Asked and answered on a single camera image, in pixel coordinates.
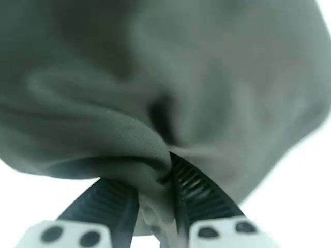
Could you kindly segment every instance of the gray cloth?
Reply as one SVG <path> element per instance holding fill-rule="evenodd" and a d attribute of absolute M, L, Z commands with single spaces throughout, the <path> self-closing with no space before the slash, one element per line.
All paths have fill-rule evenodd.
<path fill-rule="evenodd" d="M 311 0 L 0 1 L 0 157 L 121 179 L 176 246 L 169 151 L 242 201 L 330 106 Z"/>

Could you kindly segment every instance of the bright background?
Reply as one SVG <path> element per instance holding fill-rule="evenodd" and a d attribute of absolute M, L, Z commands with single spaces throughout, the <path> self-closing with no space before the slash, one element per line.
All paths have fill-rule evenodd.
<path fill-rule="evenodd" d="M 331 1 L 319 0 L 331 27 Z M 295 146 L 242 204 L 282 247 L 331 247 L 331 117 Z M 20 174 L 0 161 L 1 246 L 12 248 L 31 225 L 53 220 L 95 180 Z M 154 237 L 132 248 L 157 248 Z"/>

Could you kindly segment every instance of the round hole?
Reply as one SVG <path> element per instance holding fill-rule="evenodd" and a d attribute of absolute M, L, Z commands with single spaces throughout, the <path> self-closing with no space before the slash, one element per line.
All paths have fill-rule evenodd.
<path fill-rule="evenodd" d="M 158 235 L 161 233 L 161 228 L 159 226 L 151 226 L 152 233 Z"/>
<path fill-rule="evenodd" d="M 80 240 L 82 247 L 93 247 L 100 241 L 100 234 L 96 231 L 89 231 L 85 233 Z"/>
<path fill-rule="evenodd" d="M 254 234 L 258 232 L 256 227 L 247 221 L 238 222 L 236 226 L 236 231 L 246 234 Z"/>
<path fill-rule="evenodd" d="M 212 227 L 203 227 L 199 230 L 198 236 L 200 238 L 211 239 L 211 238 L 218 238 L 220 235 Z"/>
<path fill-rule="evenodd" d="M 45 243 L 50 243 L 58 240 L 63 233 L 63 228 L 60 226 L 53 226 L 48 229 L 46 229 L 42 236 L 41 239 Z"/>

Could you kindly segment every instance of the crumpled fabric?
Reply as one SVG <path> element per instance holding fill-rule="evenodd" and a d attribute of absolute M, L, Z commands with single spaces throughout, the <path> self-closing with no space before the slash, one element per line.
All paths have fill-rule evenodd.
<path fill-rule="evenodd" d="M 311 0 L 2 0 L 0 158 L 134 186 L 176 247 L 169 152 L 240 203 L 328 115 L 330 44 Z"/>

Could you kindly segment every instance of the black circle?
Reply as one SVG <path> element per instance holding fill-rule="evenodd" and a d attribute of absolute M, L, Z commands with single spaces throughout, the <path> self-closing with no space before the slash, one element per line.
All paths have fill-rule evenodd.
<path fill-rule="evenodd" d="M 203 227 L 199 230 L 198 236 L 200 238 L 211 239 L 211 238 L 218 238 L 220 234 L 212 227 Z"/>
<path fill-rule="evenodd" d="M 151 231 L 154 234 L 160 234 L 162 232 L 162 230 L 159 226 L 151 226 Z"/>
<path fill-rule="evenodd" d="M 50 243 L 58 240 L 63 233 L 63 228 L 60 226 L 52 226 L 46 229 L 41 236 L 41 239 L 45 243 Z"/>
<path fill-rule="evenodd" d="M 236 225 L 236 231 L 240 232 L 240 233 L 241 232 L 246 233 L 246 234 L 255 234 L 258 232 L 256 227 L 247 221 L 238 222 Z"/>
<path fill-rule="evenodd" d="M 96 231 L 89 231 L 85 233 L 80 240 L 82 247 L 93 247 L 100 241 L 100 234 Z"/>

